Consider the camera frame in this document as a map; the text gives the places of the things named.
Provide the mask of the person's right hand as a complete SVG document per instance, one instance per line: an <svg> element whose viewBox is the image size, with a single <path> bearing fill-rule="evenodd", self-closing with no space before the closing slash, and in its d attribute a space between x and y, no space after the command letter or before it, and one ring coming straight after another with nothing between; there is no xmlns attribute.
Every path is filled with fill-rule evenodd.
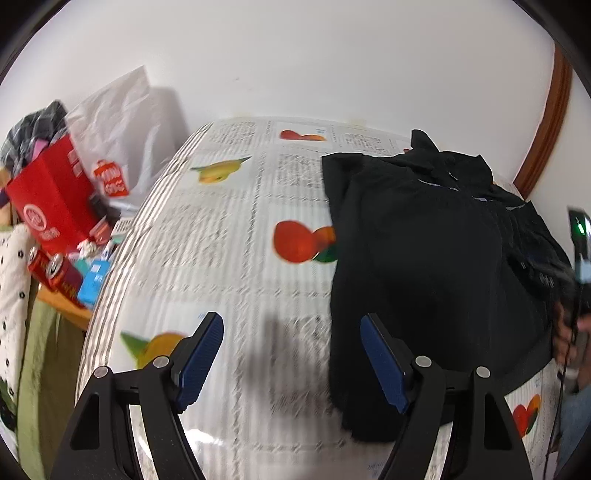
<svg viewBox="0 0 591 480"><path fill-rule="evenodd" d="M572 330L565 323L565 309L560 302L554 304L554 334L553 348L554 359L558 365L570 365L577 357L578 350L571 345ZM579 368L578 386L582 390L590 384L591 379L591 353L590 343L587 343L583 361Z"/></svg>

